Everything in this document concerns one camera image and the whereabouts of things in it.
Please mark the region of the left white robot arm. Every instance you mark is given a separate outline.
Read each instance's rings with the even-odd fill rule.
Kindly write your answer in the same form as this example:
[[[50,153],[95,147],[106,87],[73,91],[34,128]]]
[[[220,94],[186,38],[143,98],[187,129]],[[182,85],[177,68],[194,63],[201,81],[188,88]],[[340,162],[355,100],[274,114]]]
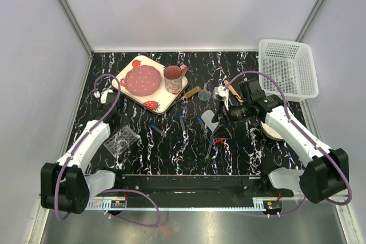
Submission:
[[[102,191],[112,196],[123,191],[123,181],[112,171],[85,174],[97,150],[122,123],[122,97],[108,93],[102,96],[101,102],[72,147],[57,162],[46,163],[41,168],[41,206],[44,209],[81,214],[89,199]]]

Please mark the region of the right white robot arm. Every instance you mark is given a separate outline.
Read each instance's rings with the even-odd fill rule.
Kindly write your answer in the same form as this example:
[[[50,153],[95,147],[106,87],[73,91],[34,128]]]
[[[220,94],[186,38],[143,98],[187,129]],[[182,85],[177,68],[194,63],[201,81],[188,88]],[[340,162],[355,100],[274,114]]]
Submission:
[[[236,123],[250,117],[258,118],[277,132],[301,159],[302,170],[271,168],[260,181],[260,191],[273,196],[280,189],[298,191],[312,203],[319,203],[349,187],[348,154],[332,149],[316,138],[290,114],[277,95],[266,95],[256,79],[241,86],[247,101],[239,106],[229,105],[229,93],[223,86],[215,87],[213,98],[220,101],[212,122],[217,127],[213,139],[229,139]]]

